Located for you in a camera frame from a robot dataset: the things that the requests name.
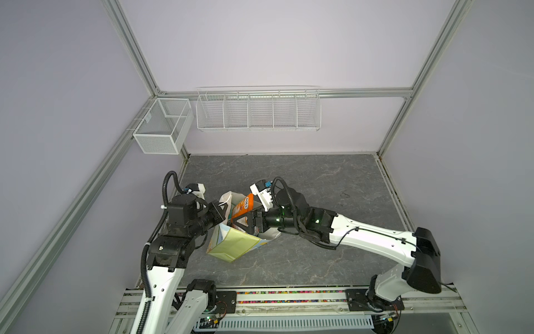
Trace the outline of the orange Fox's candy bag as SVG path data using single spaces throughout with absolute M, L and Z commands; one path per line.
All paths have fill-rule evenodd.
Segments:
M 237 196 L 239 200 L 232 210 L 232 221 L 237 221 L 244 214 L 254 209 L 254 195 L 249 193 L 247 196 Z

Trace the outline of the illustrated paper gift bag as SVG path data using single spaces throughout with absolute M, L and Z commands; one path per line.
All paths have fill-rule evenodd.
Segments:
M 226 262 L 233 262 L 244 254 L 264 246 L 268 242 L 277 239 L 281 235 L 281 232 L 279 232 L 276 228 L 267 228 L 259 236 L 247 234 L 232 228 L 232 210 L 235 204 L 237 204 L 239 201 L 237 196 L 241 197 L 245 195 L 229 191 L 221 196 L 220 202 L 227 204 L 227 218 L 214 228 L 214 233 L 210 239 L 207 249 L 208 255 Z M 264 209 L 263 205 L 254 200 L 253 210 L 260 208 Z

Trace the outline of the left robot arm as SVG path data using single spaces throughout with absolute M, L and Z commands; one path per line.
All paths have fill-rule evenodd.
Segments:
M 162 184 L 163 214 L 144 244 L 140 277 L 143 298 L 132 333 L 191 333 L 201 315 L 217 307 L 214 281 L 195 279 L 176 297 L 196 240 L 225 222 L 228 205 L 208 203 L 200 185 L 182 188 L 175 171 Z

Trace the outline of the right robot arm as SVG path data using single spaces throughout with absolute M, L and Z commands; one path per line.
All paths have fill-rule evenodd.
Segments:
M 313 207 L 280 177 L 260 180 L 250 190 L 232 210 L 229 224 L 233 228 L 254 236 L 276 230 L 322 249 L 351 246 L 396 262 L 389 271 L 373 276 L 367 289 L 348 294 L 349 303 L 357 309 L 375 313 L 402 310 L 404 293 L 442 292 L 441 252 L 428 229 L 388 230 Z

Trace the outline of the white mesh box basket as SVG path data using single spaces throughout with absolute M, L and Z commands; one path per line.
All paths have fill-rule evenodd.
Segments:
M 189 99 L 156 98 L 133 136 L 145 154 L 180 154 L 193 121 Z

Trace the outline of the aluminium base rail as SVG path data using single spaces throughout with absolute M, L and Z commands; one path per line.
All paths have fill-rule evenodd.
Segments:
M 431 296 L 409 292 L 399 305 L 381 313 L 360 307 L 355 297 L 360 287 L 222 288 L 216 309 L 202 314 L 193 326 L 196 333 L 234 331 L 328 331 L 372 329 L 379 323 L 413 314 L 442 314 L 456 333 L 472 333 L 468 311 L 460 295 L 450 289 Z

